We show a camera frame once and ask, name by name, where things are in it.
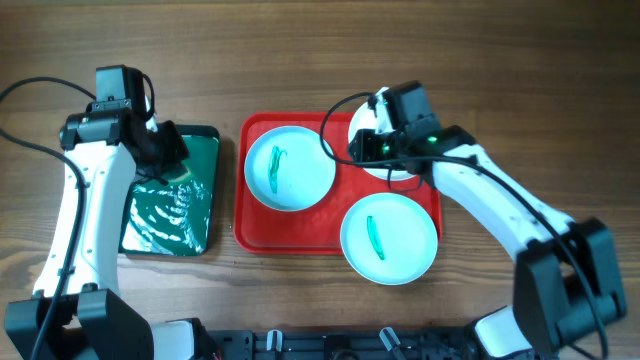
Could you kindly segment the white plate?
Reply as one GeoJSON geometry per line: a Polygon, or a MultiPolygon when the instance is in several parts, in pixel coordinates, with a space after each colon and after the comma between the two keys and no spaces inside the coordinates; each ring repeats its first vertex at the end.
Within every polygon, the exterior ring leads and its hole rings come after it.
{"type": "MultiPolygon", "coordinates": [[[[352,116],[347,135],[348,142],[354,139],[357,131],[360,129],[373,129],[376,132],[374,115],[367,102],[362,104],[352,116]]],[[[365,168],[365,171],[381,180],[386,180],[387,177],[390,177],[391,182],[405,181],[414,178],[414,175],[401,170],[388,172],[385,169],[365,168]]]]}
{"type": "Polygon", "coordinates": [[[404,285],[433,264],[438,232],[431,216],[414,200],[376,193],[346,212],[340,245],[347,262],[362,277],[381,285],[404,285]]]}
{"type": "Polygon", "coordinates": [[[281,126],[259,136],[244,161],[253,197],[281,212],[306,210],[333,186],[337,166],[319,134],[301,126],[281,126]]]}

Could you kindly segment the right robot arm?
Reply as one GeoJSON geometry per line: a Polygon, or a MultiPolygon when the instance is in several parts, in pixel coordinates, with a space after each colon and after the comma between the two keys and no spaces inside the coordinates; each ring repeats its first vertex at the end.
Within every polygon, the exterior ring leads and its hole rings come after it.
{"type": "Polygon", "coordinates": [[[515,264],[513,301],[474,325],[494,358],[554,355],[628,311],[612,232],[536,198],[502,171],[461,127],[442,127],[418,81],[364,92],[348,154],[362,168],[405,171],[464,207],[515,264]]]}

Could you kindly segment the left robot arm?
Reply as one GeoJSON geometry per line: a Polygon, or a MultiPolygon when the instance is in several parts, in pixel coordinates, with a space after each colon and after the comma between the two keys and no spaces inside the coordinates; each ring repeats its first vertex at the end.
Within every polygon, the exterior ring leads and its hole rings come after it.
{"type": "Polygon", "coordinates": [[[25,359],[197,359],[215,346],[198,321],[151,325],[119,295],[130,187],[160,181],[189,155],[173,122],[147,125],[154,98],[140,70],[101,67],[91,103],[60,131],[53,155],[66,180],[52,246],[31,298],[5,312],[5,331],[25,359]]]}

